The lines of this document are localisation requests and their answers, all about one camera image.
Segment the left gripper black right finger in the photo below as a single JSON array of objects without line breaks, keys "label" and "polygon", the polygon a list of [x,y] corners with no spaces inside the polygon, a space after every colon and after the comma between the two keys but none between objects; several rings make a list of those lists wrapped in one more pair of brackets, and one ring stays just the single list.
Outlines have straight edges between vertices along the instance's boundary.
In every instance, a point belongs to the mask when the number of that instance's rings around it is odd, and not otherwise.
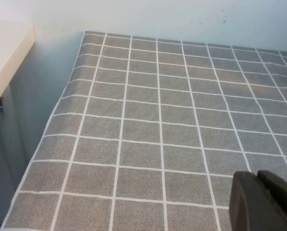
[{"label": "left gripper black right finger", "polygon": [[279,213],[278,219],[284,225],[281,230],[287,231],[287,181],[268,170],[259,170],[257,177]]}]

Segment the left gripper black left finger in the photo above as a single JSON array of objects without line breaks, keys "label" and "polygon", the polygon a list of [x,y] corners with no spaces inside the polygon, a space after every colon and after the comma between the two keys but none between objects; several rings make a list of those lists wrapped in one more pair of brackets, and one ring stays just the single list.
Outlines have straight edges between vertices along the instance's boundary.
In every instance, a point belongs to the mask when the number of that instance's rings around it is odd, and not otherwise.
[{"label": "left gripper black left finger", "polygon": [[229,218],[233,231],[282,231],[279,213],[257,174],[237,171],[233,175]]}]

